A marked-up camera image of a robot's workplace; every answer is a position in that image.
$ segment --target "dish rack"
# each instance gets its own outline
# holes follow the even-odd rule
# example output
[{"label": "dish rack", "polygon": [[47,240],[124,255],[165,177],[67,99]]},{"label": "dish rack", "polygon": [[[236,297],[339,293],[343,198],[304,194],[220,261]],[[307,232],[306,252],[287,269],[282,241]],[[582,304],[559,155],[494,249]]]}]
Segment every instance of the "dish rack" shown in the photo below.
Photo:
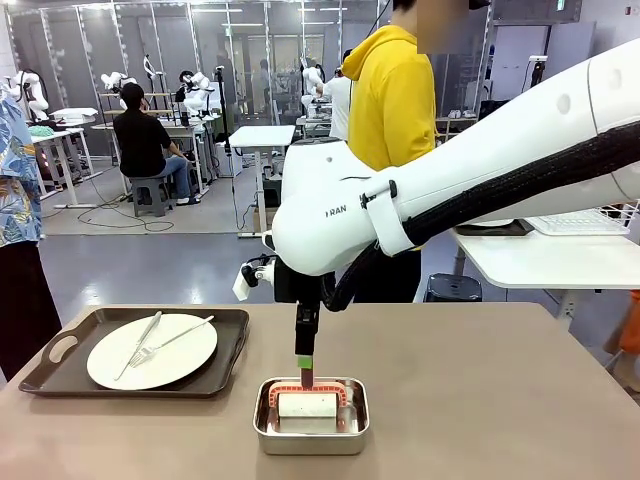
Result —
[{"label": "dish rack", "polygon": [[562,235],[627,235],[639,202],[591,208],[579,212],[527,218],[540,233]]}]

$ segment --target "orange object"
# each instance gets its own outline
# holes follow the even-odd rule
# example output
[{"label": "orange object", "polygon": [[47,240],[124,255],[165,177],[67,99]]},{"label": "orange object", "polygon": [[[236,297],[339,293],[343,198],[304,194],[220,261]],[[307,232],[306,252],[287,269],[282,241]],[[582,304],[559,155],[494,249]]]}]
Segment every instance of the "orange object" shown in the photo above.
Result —
[{"label": "orange object", "polygon": [[627,353],[640,355],[640,290],[631,292],[633,304],[620,337],[620,348]]},{"label": "orange object", "polygon": [[347,406],[347,389],[340,382],[316,382],[312,388],[303,388],[297,382],[278,382],[269,388],[269,406],[275,408],[278,395],[281,393],[335,393],[338,396],[338,406]]}]

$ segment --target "glass wall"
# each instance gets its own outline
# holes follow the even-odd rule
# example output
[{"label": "glass wall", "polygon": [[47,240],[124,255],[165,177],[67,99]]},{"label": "glass wall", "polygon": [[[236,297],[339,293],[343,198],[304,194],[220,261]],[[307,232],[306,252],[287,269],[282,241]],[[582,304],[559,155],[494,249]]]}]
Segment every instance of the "glass wall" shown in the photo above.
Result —
[{"label": "glass wall", "polygon": [[[42,75],[53,107],[94,106],[105,73],[132,76],[147,91],[175,92],[182,71],[213,80],[223,66],[236,126],[294,124],[302,115],[303,59],[321,64],[328,81],[378,15],[380,27],[391,18],[391,5],[382,13],[387,0],[78,3],[11,13],[18,66]],[[439,114],[473,108],[485,19],[484,10],[472,13],[446,53],[432,56]],[[145,58],[163,73],[153,81]]]}]

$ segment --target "black tray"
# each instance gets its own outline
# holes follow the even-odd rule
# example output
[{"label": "black tray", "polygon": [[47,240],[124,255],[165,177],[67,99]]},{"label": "black tray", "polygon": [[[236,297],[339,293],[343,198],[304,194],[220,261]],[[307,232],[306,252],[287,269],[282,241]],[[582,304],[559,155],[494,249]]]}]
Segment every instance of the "black tray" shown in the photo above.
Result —
[{"label": "black tray", "polygon": [[535,228],[526,220],[514,220],[509,225],[501,227],[480,227],[477,225],[462,225],[456,227],[456,233],[464,237],[524,237]]},{"label": "black tray", "polygon": [[[163,313],[185,313],[202,317],[214,315],[211,324],[218,333],[216,351],[204,365],[186,377],[149,390],[111,390],[95,383],[87,373],[87,358],[100,340],[118,327],[153,316],[158,308],[103,308],[90,313],[80,324],[56,335],[44,348],[36,368],[20,383],[23,392],[43,397],[111,398],[210,398],[229,381],[233,366],[248,335],[249,314],[244,310],[161,308]],[[78,343],[67,349],[60,362],[50,355],[63,339],[75,337]]]}]

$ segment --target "cardboard box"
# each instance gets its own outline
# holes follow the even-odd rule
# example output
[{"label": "cardboard box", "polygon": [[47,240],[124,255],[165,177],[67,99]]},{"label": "cardboard box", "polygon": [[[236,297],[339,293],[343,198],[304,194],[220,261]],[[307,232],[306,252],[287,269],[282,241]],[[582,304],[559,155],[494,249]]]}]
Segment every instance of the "cardboard box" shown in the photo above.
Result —
[{"label": "cardboard box", "polygon": [[[278,211],[277,208],[265,208],[267,214],[267,230],[271,230],[271,223],[273,223],[273,217]],[[253,231],[262,233],[260,230],[260,215],[258,215],[258,208],[253,208]]]}]

